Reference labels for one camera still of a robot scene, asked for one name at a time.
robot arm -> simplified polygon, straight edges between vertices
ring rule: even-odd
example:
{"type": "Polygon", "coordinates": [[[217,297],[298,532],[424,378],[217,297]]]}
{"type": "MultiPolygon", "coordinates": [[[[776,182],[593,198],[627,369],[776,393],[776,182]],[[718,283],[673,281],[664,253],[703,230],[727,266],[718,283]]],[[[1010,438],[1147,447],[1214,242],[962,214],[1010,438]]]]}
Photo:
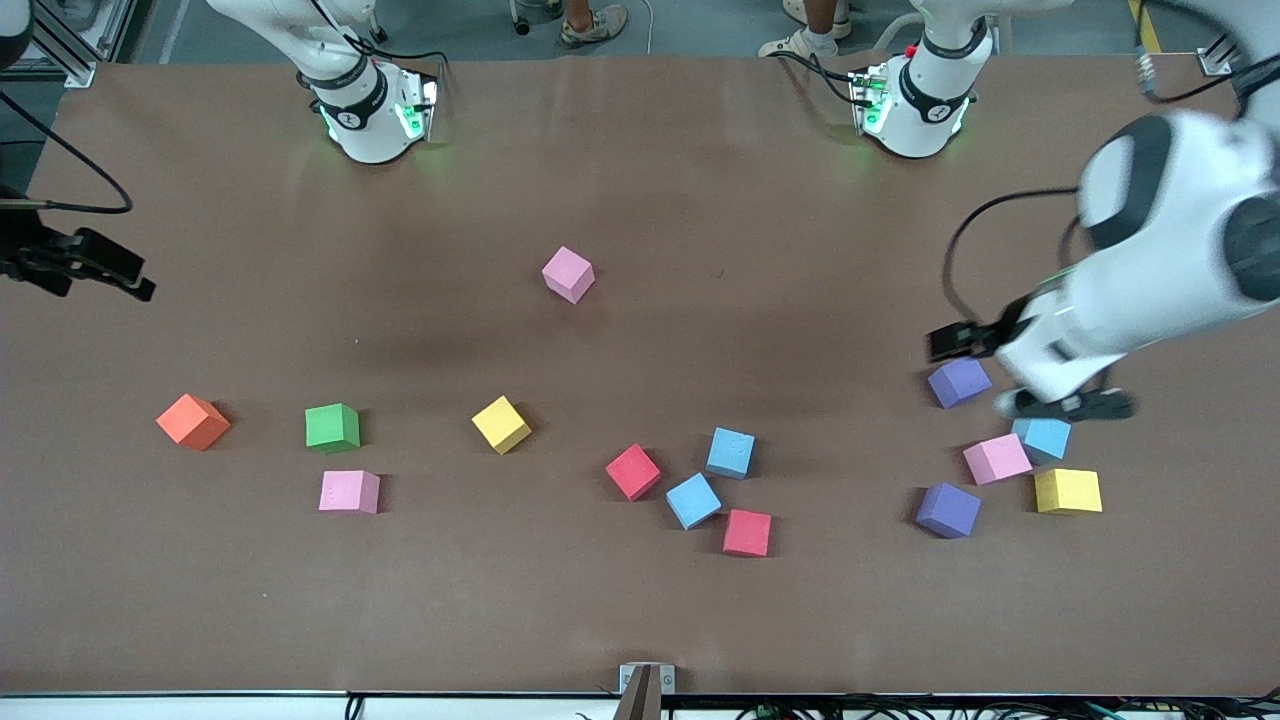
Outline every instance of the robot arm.
{"type": "Polygon", "coordinates": [[[374,0],[209,0],[283,53],[319,99],[329,137],[360,163],[387,163],[430,133],[436,81],[372,59],[351,24],[374,0]]]}
{"type": "MultiPolygon", "coordinates": [[[[1263,6],[1275,19],[1277,5],[1254,5],[1263,6]]],[[[1274,27],[1245,17],[1245,3],[1219,12],[1239,27],[1274,27]]],[[[1274,58],[1280,38],[1272,32],[1267,42],[1252,54],[1274,58]]],[[[1121,129],[1080,178],[1080,225],[1094,252],[992,325],[936,331],[932,359],[995,355],[1020,386],[997,401],[1010,416],[1130,416],[1128,395],[1080,388],[1129,352],[1280,301],[1280,114],[1272,109],[1252,102],[1236,120],[1176,110],[1121,129]]]]}
{"type": "Polygon", "coordinates": [[[856,78],[854,123],[888,151],[928,158],[960,131],[973,82],[991,58],[987,15],[1053,10],[1074,0],[911,0],[924,36],[910,58],[899,55],[856,78]]]}

foam cube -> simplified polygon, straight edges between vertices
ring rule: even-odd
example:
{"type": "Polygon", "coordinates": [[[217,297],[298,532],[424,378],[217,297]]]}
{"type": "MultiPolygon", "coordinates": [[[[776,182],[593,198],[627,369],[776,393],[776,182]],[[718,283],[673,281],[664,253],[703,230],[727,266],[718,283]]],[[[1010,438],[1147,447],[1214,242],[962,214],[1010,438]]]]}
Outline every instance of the foam cube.
{"type": "Polygon", "coordinates": [[[1102,512],[1098,474],[1089,470],[1046,470],[1036,475],[1036,510],[1053,515],[1102,512]]]}
{"type": "Polygon", "coordinates": [[[982,369],[982,363],[961,357],[934,370],[929,375],[929,387],[938,396],[938,404],[950,410],[991,389],[991,378],[982,369]]]}
{"type": "Polygon", "coordinates": [[[769,525],[773,518],[764,512],[730,510],[724,529],[724,552],[744,557],[769,555],[769,525]]]}
{"type": "Polygon", "coordinates": [[[712,451],[707,456],[707,471],[726,478],[744,479],[751,464],[751,450],[755,438],[745,433],[716,428],[712,437],[712,451]]]}
{"type": "Polygon", "coordinates": [[[506,395],[477,413],[471,421],[498,455],[506,455],[532,432],[506,395]]]}
{"type": "Polygon", "coordinates": [[[360,415],[338,402],[308,407],[307,447],[319,452],[343,452],[360,447],[360,415]]]}
{"type": "Polygon", "coordinates": [[[1032,462],[1048,465],[1066,457],[1071,424],[1053,418],[1019,418],[1014,420],[1014,434],[1023,442],[1032,462]]]}
{"type": "Polygon", "coordinates": [[[321,512],[378,514],[381,478],[364,470],[329,470],[320,489],[321,512]]]}
{"type": "Polygon", "coordinates": [[[631,502],[635,502],[649,488],[658,484],[658,477],[660,475],[658,466],[653,464],[653,460],[649,459],[649,455],[639,445],[632,445],[622,451],[622,455],[618,455],[613,462],[609,462],[604,468],[604,471],[609,474],[613,484],[618,486],[622,495],[627,496],[627,500],[631,502]]]}
{"type": "Polygon", "coordinates": [[[577,305],[586,288],[595,282],[595,270],[577,252],[561,247],[543,268],[543,279],[557,295],[577,305]]]}
{"type": "Polygon", "coordinates": [[[924,492],[924,502],[915,523],[947,539],[965,538],[973,533],[982,498],[951,483],[938,483],[924,492]]]}
{"type": "Polygon", "coordinates": [[[1032,461],[1027,459],[1023,441],[1012,433],[979,442],[964,451],[964,459],[969,462],[973,482],[979,486],[1032,470],[1032,461]]]}
{"type": "Polygon", "coordinates": [[[156,418],[156,424],[173,442],[201,452],[232,427],[212,404],[193,395],[179,397],[156,418]]]}
{"type": "Polygon", "coordinates": [[[719,498],[707,477],[698,473],[692,478],[667,491],[667,505],[680,520],[680,527],[691,529],[721,509],[719,498]]]}

red cube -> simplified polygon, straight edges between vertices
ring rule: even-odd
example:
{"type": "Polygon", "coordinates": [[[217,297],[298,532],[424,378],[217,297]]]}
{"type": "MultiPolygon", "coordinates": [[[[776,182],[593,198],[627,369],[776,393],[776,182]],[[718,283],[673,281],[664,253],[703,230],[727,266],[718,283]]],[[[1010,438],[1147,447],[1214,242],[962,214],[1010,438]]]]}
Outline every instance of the red cube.
{"type": "Polygon", "coordinates": [[[653,460],[645,455],[644,448],[639,445],[626,448],[604,470],[613,479],[613,484],[618,486],[622,495],[627,496],[627,500],[631,502],[635,502],[649,488],[658,484],[658,475],[660,474],[658,466],[653,464],[653,460]]]}
{"type": "Polygon", "coordinates": [[[772,523],[773,518],[764,512],[730,510],[728,528],[724,530],[724,552],[744,557],[767,556],[772,523]]]}

purple cube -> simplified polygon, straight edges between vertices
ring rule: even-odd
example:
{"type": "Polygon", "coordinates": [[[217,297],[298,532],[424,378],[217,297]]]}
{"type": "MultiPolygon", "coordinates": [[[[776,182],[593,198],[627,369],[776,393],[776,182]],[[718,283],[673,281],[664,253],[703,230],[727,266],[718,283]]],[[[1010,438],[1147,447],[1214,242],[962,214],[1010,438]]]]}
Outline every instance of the purple cube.
{"type": "Polygon", "coordinates": [[[982,363],[973,357],[954,360],[929,375],[929,387],[938,396],[942,407],[950,410],[966,400],[973,400],[991,388],[991,378],[982,363]]]}
{"type": "Polygon", "coordinates": [[[982,500],[951,483],[938,483],[924,493],[915,523],[938,536],[955,539],[973,533],[982,500]]]}

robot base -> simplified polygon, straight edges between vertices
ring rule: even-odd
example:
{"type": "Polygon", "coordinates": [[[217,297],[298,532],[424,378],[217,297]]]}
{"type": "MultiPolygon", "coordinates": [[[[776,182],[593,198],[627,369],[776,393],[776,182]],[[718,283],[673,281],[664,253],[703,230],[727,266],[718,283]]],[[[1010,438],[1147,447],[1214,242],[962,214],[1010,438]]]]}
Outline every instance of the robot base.
{"type": "Polygon", "coordinates": [[[960,123],[969,100],[941,123],[927,123],[920,113],[902,97],[899,77],[906,58],[899,55],[888,63],[873,65],[865,76],[850,79],[852,97],[865,100],[870,108],[854,105],[854,127],[879,141],[886,150],[904,158],[928,158],[946,146],[960,132],[960,123]]]}
{"type": "MultiPolygon", "coordinates": [[[[329,126],[329,138],[357,163],[380,164],[399,158],[410,145],[429,140],[435,115],[439,83],[431,76],[406,70],[393,63],[372,63],[375,72],[387,79],[387,94],[372,109],[362,127],[357,115],[338,111],[330,117],[323,106],[320,115],[329,126]]],[[[316,90],[321,100],[323,90],[316,90]]]]}

